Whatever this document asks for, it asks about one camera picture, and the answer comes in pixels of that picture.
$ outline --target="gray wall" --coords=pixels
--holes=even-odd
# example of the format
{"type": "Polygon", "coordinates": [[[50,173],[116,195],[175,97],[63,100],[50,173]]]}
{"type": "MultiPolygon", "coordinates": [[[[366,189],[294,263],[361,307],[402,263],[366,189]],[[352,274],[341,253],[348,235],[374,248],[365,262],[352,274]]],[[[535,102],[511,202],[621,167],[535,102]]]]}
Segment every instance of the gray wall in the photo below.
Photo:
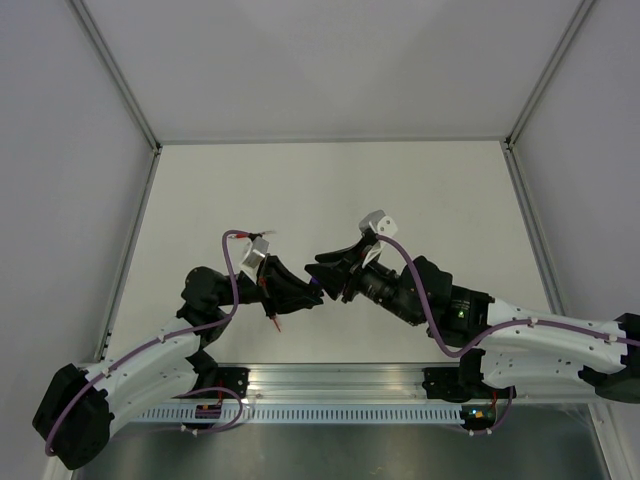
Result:
{"type": "Polygon", "coordinates": [[[149,162],[64,0],[0,2],[3,479],[42,475],[31,419],[96,348],[149,162]]]}
{"type": "MultiPolygon", "coordinates": [[[[519,142],[570,312],[640,313],[640,2],[598,2],[519,142]]],[[[640,456],[640,407],[616,408],[640,456]]]]}

